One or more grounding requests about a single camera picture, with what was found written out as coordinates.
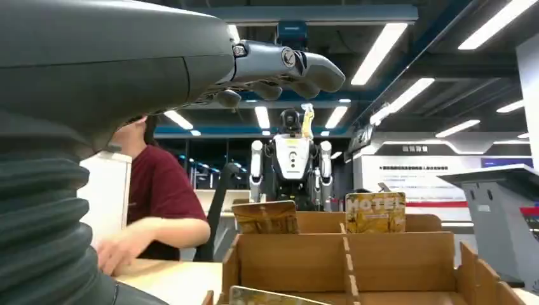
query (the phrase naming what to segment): robot arm segment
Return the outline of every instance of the robot arm segment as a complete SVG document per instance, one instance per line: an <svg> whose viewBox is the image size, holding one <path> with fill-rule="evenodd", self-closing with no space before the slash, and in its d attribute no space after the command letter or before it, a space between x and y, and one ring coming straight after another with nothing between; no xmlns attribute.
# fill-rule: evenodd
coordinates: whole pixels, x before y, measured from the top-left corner
<svg viewBox="0 0 539 305"><path fill-rule="evenodd" d="M261 185L263 180L263 149L264 144L256 140L251 144L251 173L249 176L250 200L260 202Z"/></svg>
<svg viewBox="0 0 539 305"><path fill-rule="evenodd" d="M331 143L320 143L320 180L322 183L321 199L324 210L331 211L331 191L333 188L333 176L331 175Z"/></svg>
<svg viewBox="0 0 539 305"><path fill-rule="evenodd" d="M275 100L283 86L304 98L313 98L320 90L339 90L345 81L345 75L321 55L247 40L231 48L235 57L233 70L212 86L202 100L219 100L215 94L227 89L253 91L264 99Z"/></svg>

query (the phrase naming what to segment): cardboard divider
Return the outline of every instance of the cardboard divider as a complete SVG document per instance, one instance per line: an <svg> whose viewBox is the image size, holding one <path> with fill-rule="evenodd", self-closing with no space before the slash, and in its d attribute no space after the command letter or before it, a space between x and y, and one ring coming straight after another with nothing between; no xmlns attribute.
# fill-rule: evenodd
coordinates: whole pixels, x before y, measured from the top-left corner
<svg viewBox="0 0 539 305"><path fill-rule="evenodd" d="M240 235L232 242L230 249L222 260L222 294L221 297L228 302L230 287L240 284L240 258L238 244Z"/></svg>
<svg viewBox="0 0 539 305"><path fill-rule="evenodd" d="M345 290L347 303L349 305L355 305L359 303L359 289L357 288L357 281L355 279L354 266L352 261L352 254L350 252L350 243L348 242L348 237L343 237L343 249L344 249L344 263L345 267Z"/></svg>
<svg viewBox="0 0 539 305"><path fill-rule="evenodd" d="M297 212L296 217L299 232L303 234L342 234L341 224L346 223L344 212ZM442 221L436 215L406 214L406 232L439 231Z"/></svg>
<svg viewBox="0 0 539 305"><path fill-rule="evenodd" d="M499 305L526 305L507 283L503 281L498 282L496 289Z"/></svg>
<svg viewBox="0 0 539 305"><path fill-rule="evenodd" d="M206 297L204 298L202 305L214 305L214 291L213 290L208 290L208 293L206 294Z"/></svg>
<svg viewBox="0 0 539 305"><path fill-rule="evenodd" d="M349 234L360 292L454 291L450 232Z"/></svg>
<svg viewBox="0 0 539 305"><path fill-rule="evenodd" d="M436 216L407 215L408 229L427 232L343 234L344 214L301 213L304 228L321 219L334 231L239 234L223 262L218 304L228 303L232 285L333 305L524 304L466 244L455 272L453 233L434 231Z"/></svg>
<svg viewBox="0 0 539 305"><path fill-rule="evenodd" d="M241 235L242 285L279 292L343 291L342 242L337 234Z"/></svg>
<svg viewBox="0 0 539 305"><path fill-rule="evenodd" d="M475 305L475 266L477 254L465 243L460 243L461 265L457 269L457 291L468 305Z"/></svg>
<svg viewBox="0 0 539 305"><path fill-rule="evenodd" d="M496 304L498 302L497 289L500 277L487 263L478 259L475 267L475 301L478 305Z"/></svg>

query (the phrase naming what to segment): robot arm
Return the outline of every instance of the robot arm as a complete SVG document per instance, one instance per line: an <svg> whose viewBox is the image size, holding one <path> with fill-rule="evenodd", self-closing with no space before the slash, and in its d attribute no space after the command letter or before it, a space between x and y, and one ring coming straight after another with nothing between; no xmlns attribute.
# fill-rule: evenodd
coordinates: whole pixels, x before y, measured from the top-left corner
<svg viewBox="0 0 539 305"><path fill-rule="evenodd" d="M232 46L234 68L200 101L218 101L226 107L235 107L241 100L236 92L253 91L266 100L276 100L282 87L292 88L304 98L320 93L335 92L345 81L344 74L327 58L287 46L257 41L240 41Z"/></svg>
<svg viewBox="0 0 539 305"><path fill-rule="evenodd" d="M320 180L322 190L320 197L325 211L331 211L331 191L333 187L333 176L331 172L331 143L323 141L320 143Z"/></svg>
<svg viewBox="0 0 539 305"><path fill-rule="evenodd" d="M0 140L10 143L0 147L0 218L16 215L0 222L12 266L0 268L10 279L3 304L166 304L96 268L92 230L79 223L88 203L76 190L88 172L78 161L130 118L201 96L275 96L283 85L313 96L344 83L320 55L248 41L242 50L227 29L131 0L0 0Z"/></svg>
<svg viewBox="0 0 539 305"><path fill-rule="evenodd" d="M249 176L250 200L260 202L261 185L263 179L263 149L264 144L256 140L251 144L251 173Z"/></svg>

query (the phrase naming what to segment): book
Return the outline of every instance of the book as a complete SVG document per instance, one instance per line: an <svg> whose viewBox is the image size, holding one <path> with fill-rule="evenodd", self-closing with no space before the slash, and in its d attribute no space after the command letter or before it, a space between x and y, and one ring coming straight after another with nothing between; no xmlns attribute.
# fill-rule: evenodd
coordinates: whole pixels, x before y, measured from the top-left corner
<svg viewBox="0 0 539 305"><path fill-rule="evenodd" d="M233 205L243 234L297 234L296 204L291 200Z"/></svg>
<svg viewBox="0 0 539 305"><path fill-rule="evenodd" d="M404 193L347 194L346 232L399 233L406 228Z"/></svg>
<svg viewBox="0 0 539 305"><path fill-rule="evenodd" d="M230 287L228 305L329 305L293 295L278 294L243 286Z"/></svg>

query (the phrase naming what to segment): human hand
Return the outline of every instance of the human hand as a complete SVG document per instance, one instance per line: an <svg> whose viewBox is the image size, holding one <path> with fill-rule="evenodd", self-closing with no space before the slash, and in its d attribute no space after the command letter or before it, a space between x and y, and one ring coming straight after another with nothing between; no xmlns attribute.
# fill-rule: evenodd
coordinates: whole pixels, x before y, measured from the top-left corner
<svg viewBox="0 0 539 305"><path fill-rule="evenodd" d="M97 247L98 267L107 275L136 259L155 239L156 219L133 222L122 232L103 239Z"/></svg>

